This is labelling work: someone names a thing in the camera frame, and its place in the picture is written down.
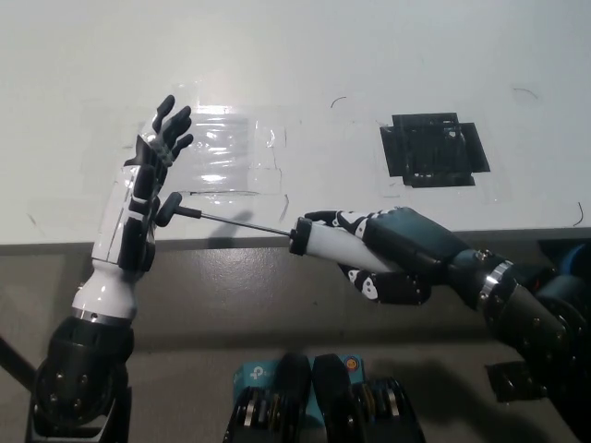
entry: metal ring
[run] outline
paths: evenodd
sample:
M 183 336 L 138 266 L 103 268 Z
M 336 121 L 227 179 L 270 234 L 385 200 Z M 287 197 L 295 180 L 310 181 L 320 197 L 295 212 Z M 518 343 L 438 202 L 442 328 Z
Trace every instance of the metal ring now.
M 392 412 L 392 417 L 397 417 L 400 415 L 400 410 L 398 409 L 398 402 L 396 401 L 396 394 L 391 389 L 386 389 L 388 393 L 388 400 L 390 401 L 390 411 Z
M 490 293 L 492 293 L 494 287 L 499 284 L 499 281 L 501 281 L 502 274 L 504 274 L 507 271 L 507 269 L 511 266 L 513 266 L 513 263 L 511 261 L 503 261 L 502 263 L 500 263 L 499 266 L 493 269 L 489 275 L 487 275 L 487 278 L 484 281 L 484 285 L 482 286 L 482 289 L 478 294 L 478 301 L 476 303 L 477 311 L 482 311 L 484 304 L 490 297 Z
M 247 406 L 247 415 L 244 418 L 244 426 L 245 427 L 250 427 L 250 424 L 252 423 L 252 415 L 255 411 L 255 401 L 251 400 L 248 402 L 248 406 Z
M 89 321 L 90 323 L 100 323 L 107 326 L 129 326 L 131 324 L 130 318 L 111 317 L 96 312 L 86 311 L 84 309 L 72 308 L 74 317 Z

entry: white screwdriver handle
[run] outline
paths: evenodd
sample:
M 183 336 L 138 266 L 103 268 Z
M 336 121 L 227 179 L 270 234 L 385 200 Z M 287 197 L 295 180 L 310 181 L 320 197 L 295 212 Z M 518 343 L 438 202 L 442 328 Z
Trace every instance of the white screwdriver handle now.
M 342 229 L 299 219 L 292 231 L 290 251 L 298 255 L 328 260 L 370 272 L 396 272 L 394 263 L 372 252 L 363 241 Z

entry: screwdriver shaft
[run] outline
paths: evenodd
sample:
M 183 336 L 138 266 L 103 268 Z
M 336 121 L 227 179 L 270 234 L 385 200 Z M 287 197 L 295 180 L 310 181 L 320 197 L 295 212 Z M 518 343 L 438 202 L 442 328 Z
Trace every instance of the screwdriver shaft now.
M 256 229 L 257 231 L 265 231 L 266 233 L 277 233 L 279 235 L 285 235 L 286 237 L 291 236 L 291 234 L 288 233 L 287 231 L 281 231 L 279 229 L 268 228 L 266 226 L 259 226 L 257 224 L 252 224 L 252 223 L 244 223 L 243 221 L 241 222 L 241 221 L 236 221 L 236 220 L 231 220 L 231 219 L 225 219 L 224 217 L 217 217 L 215 215 L 205 214 L 203 212 L 201 212 L 201 218 L 215 220 L 217 222 L 222 222 L 222 223 L 230 223 L 230 224 L 234 224 L 236 226 L 242 226 L 245 228 Z

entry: white tabletop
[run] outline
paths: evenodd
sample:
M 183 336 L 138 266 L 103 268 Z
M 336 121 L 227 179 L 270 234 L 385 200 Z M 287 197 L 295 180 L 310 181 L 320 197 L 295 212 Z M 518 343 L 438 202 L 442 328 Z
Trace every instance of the white tabletop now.
M 4 0 L 0 245 L 92 243 L 124 147 L 195 81 L 200 103 L 276 109 L 287 141 L 273 193 L 187 206 L 289 229 L 310 210 L 406 205 L 457 232 L 588 235 L 591 212 L 573 225 L 591 211 L 590 20 L 585 0 Z M 491 173 L 387 195 L 379 124 L 443 112 L 476 123 Z M 157 238 L 212 236 L 284 245 L 180 217 Z

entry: screwdriver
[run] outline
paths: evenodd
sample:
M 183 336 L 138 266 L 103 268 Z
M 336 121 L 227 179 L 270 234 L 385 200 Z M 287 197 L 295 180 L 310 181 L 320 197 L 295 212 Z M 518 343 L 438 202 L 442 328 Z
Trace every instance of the screwdriver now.
M 309 255 L 325 258 L 352 268 L 377 273 L 400 270 L 394 263 L 372 252 L 360 238 L 341 229 L 313 223 L 312 220 L 304 217 L 298 218 L 294 229 L 288 232 L 186 208 L 180 206 L 182 200 L 183 196 L 178 192 L 173 192 L 158 211 L 155 223 L 161 227 L 167 226 L 175 214 L 193 219 L 214 220 L 289 237 L 289 252 L 299 256 Z

